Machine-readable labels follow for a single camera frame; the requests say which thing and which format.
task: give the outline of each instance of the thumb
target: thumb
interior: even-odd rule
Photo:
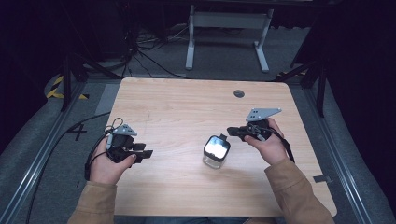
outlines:
[[[126,168],[131,167],[134,164],[134,161],[136,160],[136,155],[132,154],[131,156],[125,158],[125,160],[123,160],[121,162],[122,166]]]
[[[259,144],[261,143],[261,141],[255,139],[254,137],[249,136],[249,135],[246,135],[244,139],[249,145],[251,145],[255,148],[259,148]]]

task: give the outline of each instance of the left hand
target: left hand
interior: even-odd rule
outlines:
[[[92,159],[100,153],[106,152],[107,137],[104,138],[96,150],[93,152]],[[134,164],[136,155],[131,155],[119,163],[112,161],[106,153],[100,155],[91,164],[90,181],[102,184],[116,185],[123,172]]]

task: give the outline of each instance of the desk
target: desk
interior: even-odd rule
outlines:
[[[243,98],[233,95],[245,93]],[[227,135],[245,125],[252,107],[280,107],[273,116],[291,144],[296,164],[318,199],[336,214],[304,125],[284,83],[125,78],[108,124],[123,118],[136,132],[136,143],[154,150],[152,157],[127,170],[119,182],[116,215],[279,217],[259,152],[238,137],[219,170],[202,162],[211,135]]]

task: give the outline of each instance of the metal stand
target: metal stand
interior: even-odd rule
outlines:
[[[295,69],[289,71],[282,77],[277,77],[274,80],[270,80],[269,82],[284,82],[287,79],[297,76],[301,72],[307,70],[305,76],[300,81],[300,85],[304,89],[310,89],[314,85],[315,81],[318,80],[318,95],[317,95],[317,110],[319,115],[324,118],[323,114],[323,101],[324,101],[324,91],[326,87],[326,66],[323,62],[311,62],[307,64],[300,65]]]
[[[194,6],[190,7],[190,41],[187,49],[186,69],[191,70],[194,59],[194,27],[224,27],[241,29],[261,29],[262,36],[254,42],[260,66],[264,73],[269,72],[262,46],[268,33],[274,10],[269,9],[267,14],[244,14],[224,12],[195,12]]]
[[[76,78],[77,82],[85,82],[88,79],[88,74],[83,64],[87,64],[98,72],[105,74],[107,77],[112,79],[123,79],[107,69],[102,65],[92,62],[76,53],[71,53],[64,59],[64,104],[62,105],[61,111],[65,111],[71,102],[71,76]]]

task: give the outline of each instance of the jacket sleeve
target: jacket sleeve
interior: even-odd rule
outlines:
[[[289,159],[265,169],[287,223],[334,223],[301,170]]]
[[[116,185],[88,181],[67,223],[114,223],[116,193]]]

